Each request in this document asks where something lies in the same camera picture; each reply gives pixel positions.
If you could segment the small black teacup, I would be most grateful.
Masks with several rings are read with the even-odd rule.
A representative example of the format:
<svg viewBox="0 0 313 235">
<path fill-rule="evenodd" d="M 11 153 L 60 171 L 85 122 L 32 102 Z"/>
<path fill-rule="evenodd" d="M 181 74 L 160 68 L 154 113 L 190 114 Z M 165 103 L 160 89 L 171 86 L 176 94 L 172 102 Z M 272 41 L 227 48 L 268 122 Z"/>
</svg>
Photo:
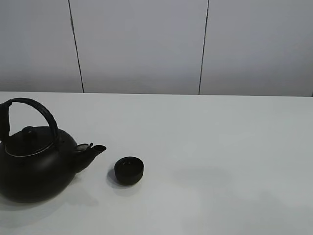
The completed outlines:
<svg viewBox="0 0 313 235">
<path fill-rule="evenodd" d="M 113 169 L 119 184 L 131 186 L 141 180 L 144 173 L 144 163 L 137 157 L 128 156 L 119 159 Z"/>
</svg>

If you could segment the black round teapot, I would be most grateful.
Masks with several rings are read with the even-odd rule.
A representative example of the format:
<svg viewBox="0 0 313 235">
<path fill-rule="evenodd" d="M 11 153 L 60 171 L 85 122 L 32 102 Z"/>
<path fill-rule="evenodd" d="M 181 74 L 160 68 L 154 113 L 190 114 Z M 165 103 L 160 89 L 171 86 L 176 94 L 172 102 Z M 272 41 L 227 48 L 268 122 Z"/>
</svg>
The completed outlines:
<svg viewBox="0 0 313 235">
<path fill-rule="evenodd" d="M 47 126 L 27 126 L 10 135 L 9 108 L 27 104 Z M 0 194 L 18 203 L 36 203 L 62 192 L 75 175 L 106 150 L 103 145 L 77 144 L 61 130 L 51 112 L 30 98 L 13 98 L 0 105 Z"/>
</svg>

